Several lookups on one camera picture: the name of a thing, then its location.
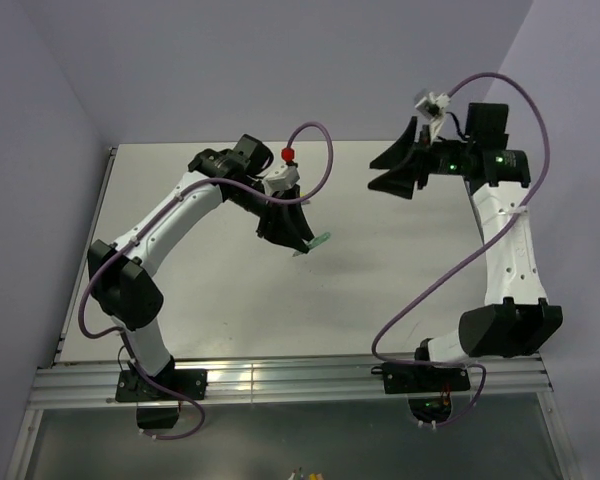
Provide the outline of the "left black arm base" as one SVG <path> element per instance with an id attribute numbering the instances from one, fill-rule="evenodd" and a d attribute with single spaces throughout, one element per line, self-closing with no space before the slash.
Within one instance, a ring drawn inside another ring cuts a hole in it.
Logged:
<path id="1" fill-rule="evenodd" d="M 183 403 L 204 399 L 207 377 L 206 369 L 176 369 L 165 386 L 156 387 L 129 368 L 119 374 L 114 400 L 120 404 L 136 404 L 137 426 L 144 431 L 161 433 L 176 425 Z"/>

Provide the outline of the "green translucent marker pen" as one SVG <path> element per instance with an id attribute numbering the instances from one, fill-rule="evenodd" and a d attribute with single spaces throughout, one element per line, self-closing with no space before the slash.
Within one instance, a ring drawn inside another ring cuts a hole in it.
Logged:
<path id="1" fill-rule="evenodd" d="M 310 241 L 308 241 L 304 250 L 296 250 L 293 252 L 293 257 L 302 256 L 310 253 L 312 250 L 315 250 L 317 247 L 326 243 L 331 238 L 330 232 L 324 232 L 323 234 L 314 237 Z"/>

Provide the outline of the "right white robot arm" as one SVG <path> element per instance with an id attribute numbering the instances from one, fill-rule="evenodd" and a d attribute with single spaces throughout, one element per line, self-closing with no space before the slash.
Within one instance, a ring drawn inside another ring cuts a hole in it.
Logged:
<path id="1" fill-rule="evenodd" d="M 563 323 L 562 309 L 550 303 L 538 273 L 527 198 L 538 184 L 526 153 L 508 147 L 508 106 L 470 104 L 464 131 L 450 140 L 439 135 L 447 105 L 444 96 L 417 103 L 427 124 L 410 120 L 371 162 L 381 174 L 368 185 L 410 199 L 432 175 L 457 176 L 474 210 L 486 261 L 484 304 L 463 313 L 450 333 L 421 342 L 412 370 L 415 383 L 426 390 L 446 379 L 446 364 L 533 355 Z"/>

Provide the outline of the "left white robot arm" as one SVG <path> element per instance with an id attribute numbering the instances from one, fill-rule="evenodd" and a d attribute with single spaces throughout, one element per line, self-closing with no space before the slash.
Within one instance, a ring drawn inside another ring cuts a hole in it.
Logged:
<path id="1" fill-rule="evenodd" d="M 125 335 L 142 368 L 139 388 L 163 399 L 175 386 L 175 360 L 166 348 L 158 314 L 164 296 L 153 278 L 178 243 L 207 214 L 230 201 L 258 219 L 258 237 L 306 254 L 315 235 L 299 204 L 295 151 L 266 173 L 272 151 L 245 134 L 232 148 L 207 148 L 190 161 L 178 184 L 126 234 L 111 243 L 96 240 L 87 261 L 91 296 Z"/>

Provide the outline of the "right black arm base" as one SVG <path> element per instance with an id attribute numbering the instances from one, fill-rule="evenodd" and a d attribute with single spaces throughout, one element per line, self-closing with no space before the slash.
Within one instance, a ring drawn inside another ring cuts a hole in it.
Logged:
<path id="1" fill-rule="evenodd" d="M 371 368 L 382 378 L 386 395 L 406 394 L 412 415 L 419 422 L 439 424 L 450 419 L 454 392 L 471 388 L 465 370 L 384 362 Z"/>

